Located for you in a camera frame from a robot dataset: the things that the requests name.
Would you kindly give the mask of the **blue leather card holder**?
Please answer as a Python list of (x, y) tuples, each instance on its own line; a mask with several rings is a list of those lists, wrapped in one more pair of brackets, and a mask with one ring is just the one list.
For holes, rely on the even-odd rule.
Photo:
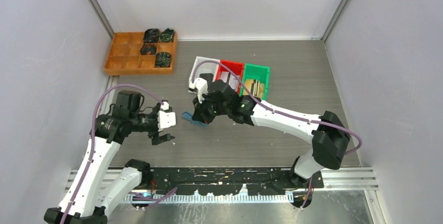
[(193, 120), (192, 116), (193, 116), (193, 114), (190, 112), (183, 112), (181, 114), (181, 118), (188, 121), (191, 125), (195, 125), (195, 126), (199, 126), (199, 127), (206, 127), (207, 126), (206, 123), (202, 123), (202, 122)]

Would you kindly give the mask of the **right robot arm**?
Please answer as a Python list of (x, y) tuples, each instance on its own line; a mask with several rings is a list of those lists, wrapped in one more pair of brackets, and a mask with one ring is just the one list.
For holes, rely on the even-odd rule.
[(276, 129), (311, 144), (312, 148), (296, 158), (289, 172), (294, 187), (307, 186), (323, 168), (341, 167), (351, 137), (335, 113), (303, 114), (283, 109), (254, 96), (240, 96), (222, 80), (197, 78), (189, 83), (189, 90), (197, 95), (193, 99), (194, 121), (209, 124), (216, 116), (226, 115), (237, 124)]

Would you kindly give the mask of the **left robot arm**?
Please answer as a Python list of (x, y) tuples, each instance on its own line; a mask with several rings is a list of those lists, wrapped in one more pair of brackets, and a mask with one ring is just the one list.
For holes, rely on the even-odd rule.
[(110, 162), (132, 132), (145, 132), (152, 145), (172, 140), (161, 135), (175, 126), (176, 115), (166, 100), (157, 100), (150, 113), (144, 113), (145, 97), (137, 91), (122, 90), (106, 114), (97, 116), (91, 128), (87, 150), (68, 192), (57, 207), (44, 215), (46, 223), (107, 223), (119, 202), (134, 188), (148, 188), (153, 182), (150, 164), (131, 159), (104, 190), (101, 183)]

